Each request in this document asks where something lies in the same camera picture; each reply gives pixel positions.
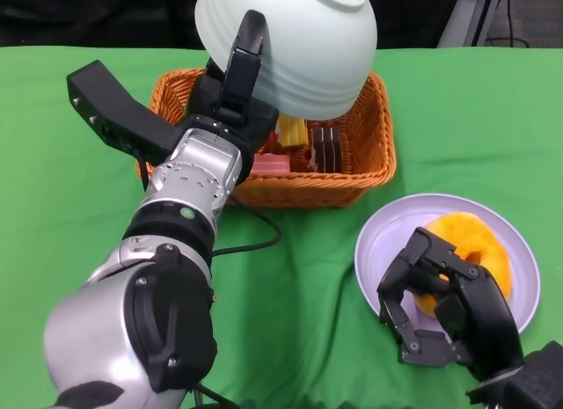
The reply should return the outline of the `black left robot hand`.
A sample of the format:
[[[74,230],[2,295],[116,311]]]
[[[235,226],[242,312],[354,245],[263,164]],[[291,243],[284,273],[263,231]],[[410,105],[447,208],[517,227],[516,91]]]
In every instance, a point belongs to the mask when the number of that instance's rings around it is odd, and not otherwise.
[[[254,97],[267,34],[264,15],[249,10],[239,25],[225,69],[209,58],[189,93],[185,117],[235,145],[242,157],[237,184],[249,176],[254,154],[273,132],[278,110]]]

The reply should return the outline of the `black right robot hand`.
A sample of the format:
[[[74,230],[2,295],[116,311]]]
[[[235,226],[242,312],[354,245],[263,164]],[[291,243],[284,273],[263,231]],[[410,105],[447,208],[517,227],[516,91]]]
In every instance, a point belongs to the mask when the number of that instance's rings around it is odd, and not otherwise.
[[[455,250],[417,228],[380,281],[379,318],[398,345],[398,361],[437,368],[455,362],[478,381],[520,368],[520,336],[500,287],[486,268]],[[435,298],[441,331],[414,328],[401,305],[405,292]]]

